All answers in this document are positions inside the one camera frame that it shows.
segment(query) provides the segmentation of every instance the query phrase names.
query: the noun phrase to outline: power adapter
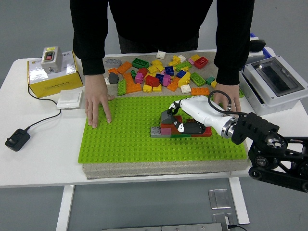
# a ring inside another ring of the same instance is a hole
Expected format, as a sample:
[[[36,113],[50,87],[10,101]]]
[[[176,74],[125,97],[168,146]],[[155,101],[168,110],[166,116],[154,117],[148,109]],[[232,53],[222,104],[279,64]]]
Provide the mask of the power adapter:
[[[23,145],[30,139],[27,129],[17,129],[10,138],[7,138],[5,145],[15,152],[18,152]]]

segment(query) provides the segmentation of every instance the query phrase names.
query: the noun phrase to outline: yellow box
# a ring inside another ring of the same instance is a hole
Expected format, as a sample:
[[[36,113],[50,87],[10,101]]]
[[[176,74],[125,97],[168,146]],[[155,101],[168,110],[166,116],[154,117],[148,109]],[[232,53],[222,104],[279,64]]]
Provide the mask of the yellow box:
[[[47,74],[41,67],[41,60],[37,58],[27,62],[28,85],[38,98],[83,86],[72,51],[63,53],[61,72],[58,73]]]

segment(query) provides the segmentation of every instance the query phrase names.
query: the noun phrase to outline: finger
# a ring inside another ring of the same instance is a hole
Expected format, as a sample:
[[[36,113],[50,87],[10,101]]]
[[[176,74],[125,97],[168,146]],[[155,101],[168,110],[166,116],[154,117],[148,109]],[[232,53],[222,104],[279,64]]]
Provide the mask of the finger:
[[[85,101],[85,113],[86,113],[86,117],[88,117],[88,107],[89,107],[89,101],[88,101],[88,99],[86,98],[85,99],[86,101]]]
[[[92,120],[93,120],[93,103],[88,101],[88,108],[87,108],[87,116],[88,116],[88,125],[92,125]]]
[[[107,122],[110,123],[111,122],[111,112],[110,112],[110,109],[109,109],[109,106],[108,106],[108,101],[104,100],[101,103],[103,105],[104,112],[106,114]]]
[[[93,110],[92,110],[92,115],[93,115],[93,122],[92,122],[92,127],[97,128],[98,124],[98,112],[99,112],[99,104],[98,103],[93,103]]]

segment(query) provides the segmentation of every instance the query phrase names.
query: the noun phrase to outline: robotic arm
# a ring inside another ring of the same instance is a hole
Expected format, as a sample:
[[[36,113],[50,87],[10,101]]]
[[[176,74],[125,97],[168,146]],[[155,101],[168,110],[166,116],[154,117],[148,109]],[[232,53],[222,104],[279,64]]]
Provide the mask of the robotic arm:
[[[249,137],[253,143],[248,152],[252,163],[248,173],[253,179],[308,193],[308,137],[283,137],[277,133],[277,125],[254,113],[223,111],[210,100],[211,95],[216,92],[226,95],[215,90],[208,97],[200,95],[172,103],[167,114],[178,131],[199,134],[206,127],[213,127],[220,136],[231,138],[235,144],[240,144]],[[173,115],[179,108],[196,122],[178,122]],[[289,150],[289,143],[302,144],[302,152]]]

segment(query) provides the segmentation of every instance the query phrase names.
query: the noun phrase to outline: orange lego brick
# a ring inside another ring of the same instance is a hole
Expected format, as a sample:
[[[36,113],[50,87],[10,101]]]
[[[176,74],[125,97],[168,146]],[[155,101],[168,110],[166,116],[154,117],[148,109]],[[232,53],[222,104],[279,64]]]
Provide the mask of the orange lego brick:
[[[126,83],[126,94],[142,91],[140,83]]]
[[[125,72],[127,72],[133,65],[130,62],[125,62],[123,63],[118,69],[118,73],[120,74],[124,74]]]
[[[208,88],[192,88],[192,95],[209,95],[210,90]]]
[[[116,68],[109,69],[108,72],[109,72],[109,74],[110,74],[111,72],[113,72],[113,73],[115,73],[115,74],[118,74]]]
[[[179,84],[180,78],[179,77],[175,77],[172,82],[167,86],[167,89],[171,90],[171,91],[175,91],[178,88],[178,84]]]

